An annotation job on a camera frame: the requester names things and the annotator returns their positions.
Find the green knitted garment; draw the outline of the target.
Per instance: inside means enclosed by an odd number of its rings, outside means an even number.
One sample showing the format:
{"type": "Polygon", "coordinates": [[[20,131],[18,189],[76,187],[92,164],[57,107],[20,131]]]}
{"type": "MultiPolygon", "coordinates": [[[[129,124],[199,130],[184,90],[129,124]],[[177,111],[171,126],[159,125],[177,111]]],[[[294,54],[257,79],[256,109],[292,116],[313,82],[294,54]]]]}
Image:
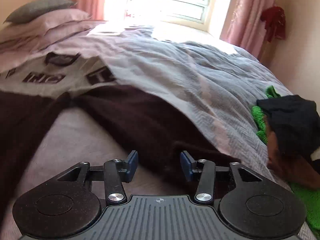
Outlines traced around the green knitted garment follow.
{"type": "Polygon", "coordinates": [[[319,114],[314,101],[281,96],[273,86],[257,100],[252,116],[266,144],[269,169],[287,181],[306,205],[306,222],[319,237],[319,114]]]}

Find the red hanging garment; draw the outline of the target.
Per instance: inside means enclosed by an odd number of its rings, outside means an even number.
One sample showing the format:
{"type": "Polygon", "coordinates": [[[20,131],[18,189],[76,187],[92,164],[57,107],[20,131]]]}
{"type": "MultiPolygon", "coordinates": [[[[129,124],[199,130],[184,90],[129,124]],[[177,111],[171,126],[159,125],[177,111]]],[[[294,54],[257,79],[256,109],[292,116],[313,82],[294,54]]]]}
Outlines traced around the red hanging garment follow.
{"type": "Polygon", "coordinates": [[[270,7],[264,10],[260,20],[265,23],[267,42],[272,42],[274,38],[279,40],[286,38],[286,18],[283,8],[270,7]]]}

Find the grey checked pillow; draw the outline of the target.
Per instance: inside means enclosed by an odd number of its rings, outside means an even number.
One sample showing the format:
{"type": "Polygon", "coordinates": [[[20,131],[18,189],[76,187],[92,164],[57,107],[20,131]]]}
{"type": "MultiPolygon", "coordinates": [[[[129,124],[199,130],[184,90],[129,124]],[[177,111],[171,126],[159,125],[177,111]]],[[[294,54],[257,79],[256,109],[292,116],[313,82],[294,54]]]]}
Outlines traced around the grey checked pillow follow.
{"type": "Polygon", "coordinates": [[[25,24],[48,12],[68,9],[74,5],[76,3],[71,0],[36,0],[17,8],[4,22],[25,24]]]}

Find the grey maroon TJC sweater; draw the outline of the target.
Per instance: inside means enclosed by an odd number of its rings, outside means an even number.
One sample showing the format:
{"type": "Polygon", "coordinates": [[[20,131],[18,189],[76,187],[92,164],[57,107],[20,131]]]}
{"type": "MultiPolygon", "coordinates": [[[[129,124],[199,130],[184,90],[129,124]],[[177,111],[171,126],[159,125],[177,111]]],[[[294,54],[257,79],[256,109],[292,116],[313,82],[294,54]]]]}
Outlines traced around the grey maroon TJC sweater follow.
{"type": "Polygon", "coordinates": [[[98,57],[49,53],[1,73],[1,214],[59,114],[78,107],[139,163],[181,181],[180,153],[227,166],[219,152],[178,109],[158,96],[116,84],[98,57]]]}

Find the brown garment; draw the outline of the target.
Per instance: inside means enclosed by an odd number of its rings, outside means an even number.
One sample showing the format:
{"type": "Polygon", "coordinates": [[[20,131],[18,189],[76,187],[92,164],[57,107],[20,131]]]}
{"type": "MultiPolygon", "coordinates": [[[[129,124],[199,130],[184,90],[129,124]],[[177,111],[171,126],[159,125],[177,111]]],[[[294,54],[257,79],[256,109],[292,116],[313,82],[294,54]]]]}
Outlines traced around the brown garment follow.
{"type": "Polygon", "coordinates": [[[277,136],[266,122],[267,152],[269,169],[281,179],[318,190],[319,173],[301,156],[286,157],[278,148],[277,136]]]}

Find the black garment with tag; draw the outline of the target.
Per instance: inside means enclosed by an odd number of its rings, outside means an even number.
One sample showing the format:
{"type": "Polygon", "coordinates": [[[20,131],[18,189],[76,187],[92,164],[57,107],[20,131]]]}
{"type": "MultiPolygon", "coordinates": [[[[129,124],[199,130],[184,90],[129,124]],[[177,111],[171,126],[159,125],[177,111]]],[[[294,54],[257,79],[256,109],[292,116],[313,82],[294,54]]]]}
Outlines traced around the black garment with tag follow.
{"type": "Polygon", "coordinates": [[[319,148],[319,114],[314,101],[298,95],[257,100],[277,136],[281,153],[311,161],[319,148]]]}

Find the pink pillow stack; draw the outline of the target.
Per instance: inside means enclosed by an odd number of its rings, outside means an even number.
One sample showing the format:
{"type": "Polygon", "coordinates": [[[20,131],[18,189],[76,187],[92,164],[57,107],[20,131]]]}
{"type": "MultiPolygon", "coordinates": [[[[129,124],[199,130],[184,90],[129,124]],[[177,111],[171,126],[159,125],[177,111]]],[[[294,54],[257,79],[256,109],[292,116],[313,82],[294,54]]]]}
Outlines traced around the pink pillow stack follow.
{"type": "Polygon", "coordinates": [[[60,9],[45,13],[29,23],[10,24],[1,30],[1,53],[17,51],[44,37],[52,29],[71,26],[90,28],[105,23],[93,20],[89,13],[79,9],[60,9]]]}

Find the window with white frame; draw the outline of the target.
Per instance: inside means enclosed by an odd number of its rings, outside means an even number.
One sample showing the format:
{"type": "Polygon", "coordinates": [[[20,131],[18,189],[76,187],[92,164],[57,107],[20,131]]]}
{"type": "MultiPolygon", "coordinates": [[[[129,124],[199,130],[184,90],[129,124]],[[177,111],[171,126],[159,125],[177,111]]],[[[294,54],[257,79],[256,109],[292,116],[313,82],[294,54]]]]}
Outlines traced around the window with white frame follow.
{"type": "Polygon", "coordinates": [[[104,19],[125,17],[169,22],[213,33],[221,31],[231,0],[105,0],[104,19]]]}

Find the pink curtain right side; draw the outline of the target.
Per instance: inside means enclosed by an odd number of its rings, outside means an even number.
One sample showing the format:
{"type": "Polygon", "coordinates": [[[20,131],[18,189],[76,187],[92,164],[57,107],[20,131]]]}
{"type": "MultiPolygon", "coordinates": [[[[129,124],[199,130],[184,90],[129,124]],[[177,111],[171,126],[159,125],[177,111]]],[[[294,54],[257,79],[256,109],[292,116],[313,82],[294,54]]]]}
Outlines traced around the pink curtain right side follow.
{"type": "Polygon", "coordinates": [[[261,21],[264,10],[276,5],[277,0],[236,0],[228,28],[221,34],[221,40],[243,48],[258,57],[267,30],[261,21]]]}

